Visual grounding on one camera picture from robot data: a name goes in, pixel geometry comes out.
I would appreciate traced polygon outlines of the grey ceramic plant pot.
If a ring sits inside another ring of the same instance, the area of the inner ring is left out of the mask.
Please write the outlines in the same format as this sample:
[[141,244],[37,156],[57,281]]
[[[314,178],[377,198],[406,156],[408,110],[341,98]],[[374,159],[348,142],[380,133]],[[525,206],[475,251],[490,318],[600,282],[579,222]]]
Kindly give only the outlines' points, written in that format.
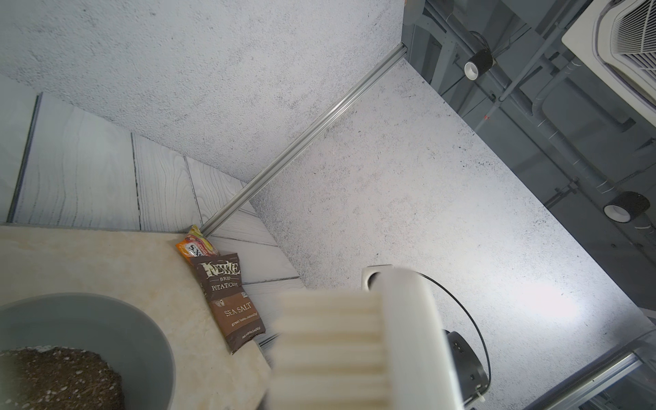
[[1,307],[3,409],[170,409],[174,353],[133,305],[90,293]]

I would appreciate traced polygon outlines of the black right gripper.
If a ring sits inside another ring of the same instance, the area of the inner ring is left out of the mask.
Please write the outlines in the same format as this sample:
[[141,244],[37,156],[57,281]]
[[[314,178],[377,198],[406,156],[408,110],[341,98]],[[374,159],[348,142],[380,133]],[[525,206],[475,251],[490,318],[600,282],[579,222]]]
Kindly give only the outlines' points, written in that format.
[[456,331],[445,331],[453,358],[457,378],[467,408],[475,401],[482,400],[490,387],[490,378],[473,348]]

